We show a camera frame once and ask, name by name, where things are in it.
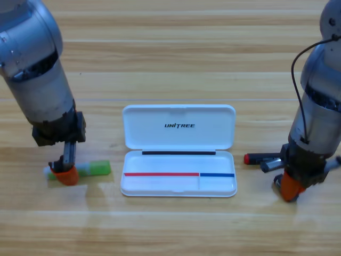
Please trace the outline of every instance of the wooden table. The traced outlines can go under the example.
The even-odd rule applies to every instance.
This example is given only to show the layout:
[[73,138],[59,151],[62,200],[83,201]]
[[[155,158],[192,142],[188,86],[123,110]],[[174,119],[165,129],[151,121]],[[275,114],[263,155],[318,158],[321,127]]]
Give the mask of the wooden table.
[[[87,121],[77,161],[112,174],[47,182],[63,145],[38,148],[0,86],[0,255],[341,255],[341,172],[287,204],[278,172],[242,162],[278,151],[298,108],[290,65],[320,40],[327,0],[45,0]],[[307,57],[297,64],[297,77]],[[223,103],[237,112],[238,192],[229,199],[130,198],[120,192],[121,111],[136,103]]]

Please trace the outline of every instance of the white box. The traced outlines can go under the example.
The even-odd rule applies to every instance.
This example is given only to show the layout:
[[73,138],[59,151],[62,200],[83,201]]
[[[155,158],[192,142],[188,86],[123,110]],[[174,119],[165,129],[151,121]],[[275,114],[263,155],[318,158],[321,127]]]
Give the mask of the white box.
[[229,105],[130,105],[123,110],[126,196],[231,197],[236,111]]

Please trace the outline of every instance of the orange rubber tip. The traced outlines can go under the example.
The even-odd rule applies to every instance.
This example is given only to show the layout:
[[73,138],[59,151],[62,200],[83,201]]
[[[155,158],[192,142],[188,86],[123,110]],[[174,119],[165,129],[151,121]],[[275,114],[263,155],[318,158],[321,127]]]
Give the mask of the orange rubber tip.
[[51,169],[51,172],[56,176],[60,183],[66,186],[74,186],[79,180],[79,175],[76,167],[72,167],[67,172],[56,173]]
[[281,180],[281,194],[283,199],[290,202],[304,191],[305,188],[303,188],[297,180],[294,180],[286,171],[284,171],[283,178]]

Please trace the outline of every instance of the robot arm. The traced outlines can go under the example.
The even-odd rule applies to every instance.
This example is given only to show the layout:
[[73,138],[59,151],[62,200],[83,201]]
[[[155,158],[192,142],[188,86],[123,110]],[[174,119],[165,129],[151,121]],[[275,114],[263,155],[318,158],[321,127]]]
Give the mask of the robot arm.
[[[251,156],[256,158],[254,164],[262,162],[263,172],[284,168],[274,184],[287,202],[295,201],[308,187],[323,183],[329,171],[341,166],[341,157],[329,160],[341,142],[341,0],[328,2],[320,30],[323,41],[310,54],[301,76],[304,115],[299,108],[288,144],[275,155],[278,159],[267,162],[273,154]],[[249,158],[246,155],[245,162],[252,164]]]
[[38,146],[65,142],[64,155],[49,163],[65,177],[74,168],[76,142],[85,141],[86,123],[60,62],[62,48],[58,25],[40,0],[2,1],[0,74],[33,125]]

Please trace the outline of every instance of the black strip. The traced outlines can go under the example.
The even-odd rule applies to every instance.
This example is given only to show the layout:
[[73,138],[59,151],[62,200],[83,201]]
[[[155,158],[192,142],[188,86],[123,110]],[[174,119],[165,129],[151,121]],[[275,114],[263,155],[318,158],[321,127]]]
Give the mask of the black strip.
[[143,151],[143,155],[215,155],[215,151]]

